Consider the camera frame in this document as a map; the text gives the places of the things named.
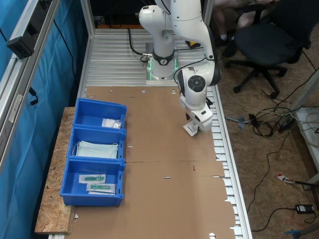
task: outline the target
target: floor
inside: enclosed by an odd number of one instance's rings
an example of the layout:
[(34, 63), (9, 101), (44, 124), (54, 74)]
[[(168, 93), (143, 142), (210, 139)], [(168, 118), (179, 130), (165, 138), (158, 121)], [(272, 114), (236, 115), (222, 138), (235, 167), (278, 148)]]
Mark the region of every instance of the floor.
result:
[[(313, 30), (312, 47), (305, 50), (316, 68), (319, 67), (319, 25)], [(221, 55), (223, 48), (218, 49)], [(251, 69), (232, 66), (230, 69), (225, 69), (223, 64), (228, 60), (222, 59), (221, 73), (222, 83), (226, 91), (240, 103), (254, 108), (264, 109), (266, 107), (274, 106), (267, 96), (265, 96), (261, 89), (267, 94), (272, 92), (272, 88), (268, 85), (266, 79), (260, 74), (256, 79), (249, 82), (240, 93), (233, 93), (233, 87), (237, 86), (251, 71)], [(241, 52), (237, 52), (232, 59), (245, 60)], [(299, 62), (293, 65), (283, 64), (288, 67), (288, 72), (284, 78), (275, 76), (274, 79), (278, 84), (281, 93), (279, 99), (288, 96), (298, 85), (307, 80), (307, 78), (314, 72), (313, 67), (307, 60), (305, 55), (302, 55)], [(248, 114), (256, 114), (257, 111), (245, 108), (235, 101), (233, 101), (223, 89), (221, 83), (218, 84), (224, 114), (226, 116), (238, 119), (244, 116), (248, 119)], [(301, 91), (298, 90), (291, 98), (293, 102)], [(319, 88), (310, 97), (307, 105), (313, 106), (319, 103)], [(227, 121), (229, 137), (236, 160), (236, 166), (240, 178), (240, 183), (244, 195), (246, 207), (254, 197), (254, 188), (262, 180), (267, 172), (267, 158), (266, 155), (270, 152), (278, 151), (283, 143), (285, 137), (278, 139), (266, 139), (257, 136), (253, 133), (250, 125), (245, 125), (241, 129), (238, 123)], [(275, 133), (273, 137), (279, 137), (282, 134)], [(313, 204), (314, 200), (310, 191), (304, 191), (301, 185), (287, 184), (280, 181), (276, 176), (279, 172), (290, 179), (298, 181), (307, 181), (310, 177), (316, 174), (315, 166), (312, 158), (308, 152), (307, 146), (303, 137), (300, 135), (298, 128), (292, 129), (286, 138), (283, 149), (277, 153), (269, 156), (270, 172), (264, 179), (263, 183), (256, 190), (256, 199), (252, 204), (248, 213), (250, 226), (252, 230), (263, 228), (271, 214), (276, 208), (289, 207), (294, 208), (295, 204)], [(304, 219), (312, 217), (312, 215), (297, 215), (296, 212), (280, 210), (275, 212), (268, 227), (258, 233), (253, 233), (255, 239), (281, 239), (291, 238), (284, 235), (285, 231), (291, 229), (300, 230), (308, 226), (304, 223)], [(319, 238), (319, 231), (302, 237), (305, 239)]]

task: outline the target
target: surgical mask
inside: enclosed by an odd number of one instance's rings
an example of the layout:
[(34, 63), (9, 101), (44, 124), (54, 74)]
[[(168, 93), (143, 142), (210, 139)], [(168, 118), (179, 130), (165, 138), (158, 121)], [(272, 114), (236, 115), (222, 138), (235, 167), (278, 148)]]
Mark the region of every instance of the surgical mask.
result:
[(85, 141), (78, 142), (75, 146), (77, 147), (76, 156), (80, 157), (92, 157), (92, 158), (117, 158), (118, 144), (94, 144)]

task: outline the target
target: red and white label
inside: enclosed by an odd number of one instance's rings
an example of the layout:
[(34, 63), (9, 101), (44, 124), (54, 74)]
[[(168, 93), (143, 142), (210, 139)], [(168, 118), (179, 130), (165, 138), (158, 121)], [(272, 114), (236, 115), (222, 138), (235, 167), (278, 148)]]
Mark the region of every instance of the red and white label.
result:
[(281, 173), (279, 173), (277, 175), (277, 178), (279, 178), (281, 181), (284, 181), (286, 183), (295, 183), (294, 180), (290, 180), (289, 178), (285, 177), (284, 175), (282, 175)]

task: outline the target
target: blue plastic bin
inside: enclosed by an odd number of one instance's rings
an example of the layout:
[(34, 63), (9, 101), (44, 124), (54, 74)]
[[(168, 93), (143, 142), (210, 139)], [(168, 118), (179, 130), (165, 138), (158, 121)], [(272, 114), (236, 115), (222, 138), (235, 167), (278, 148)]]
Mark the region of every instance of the blue plastic bin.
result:
[(113, 119), (120, 120), (121, 128), (112, 129), (125, 130), (124, 120), (126, 110), (127, 107), (120, 104), (78, 98), (73, 125), (106, 128), (102, 127), (103, 119)]
[[(119, 150), (116, 159), (109, 158), (107, 160), (115, 160), (124, 162), (124, 139), (126, 133), (120, 130), (112, 130), (106, 128), (93, 128), (93, 127), (84, 127), (84, 126), (73, 126), (69, 141), (69, 148), (67, 152), (68, 157), (76, 155), (76, 145), (78, 142), (85, 141), (89, 143), (97, 144), (113, 144), (117, 143), (119, 145)], [(74, 156), (75, 158), (86, 159), (87, 157)]]
[[(60, 196), (63, 197), (65, 205), (118, 207), (124, 198), (124, 169), (123, 162), (70, 157), (65, 164)], [(89, 194), (86, 192), (86, 184), (79, 183), (80, 174), (106, 174), (106, 183), (116, 184), (115, 196)]]

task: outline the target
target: metal slat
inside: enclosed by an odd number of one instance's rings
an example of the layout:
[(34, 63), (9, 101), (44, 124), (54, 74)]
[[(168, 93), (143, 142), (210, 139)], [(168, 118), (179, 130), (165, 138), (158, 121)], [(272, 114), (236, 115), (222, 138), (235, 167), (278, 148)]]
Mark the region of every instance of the metal slat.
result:
[[(151, 36), (145, 30), (132, 30), (133, 46), (142, 52), (146, 42), (152, 42)], [(183, 40), (175, 36), (175, 48), (183, 49), (188, 46)], [(203, 50), (180, 51), (178, 55), (179, 67), (203, 59)], [(95, 32), (94, 43), (90, 64), (86, 69), (86, 86), (152, 86), (146, 84), (146, 65), (140, 62), (140, 57), (135, 55), (129, 48), (127, 30), (105, 30), (97, 29)], [(159, 86), (175, 86), (175, 83), (158, 82)], [(234, 166), (229, 158), (229, 143), (224, 136), (224, 119), (220, 114), (219, 101), (213, 88), (208, 88), (208, 98), (213, 102), (211, 111), (213, 112), (212, 136), (214, 139), (214, 149), (216, 160), (221, 161), (224, 168), (224, 177), (220, 177), (225, 184), (227, 201), (233, 205), (236, 224), (232, 229), (236, 238), (251, 238), (247, 232), (249, 228), (247, 218), (242, 217), (242, 207), (238, 206), (238, 199), (243, 201), (238, 195), (238, 190), (234, 190), (234, 183), (239, 184), (234, 178)]]

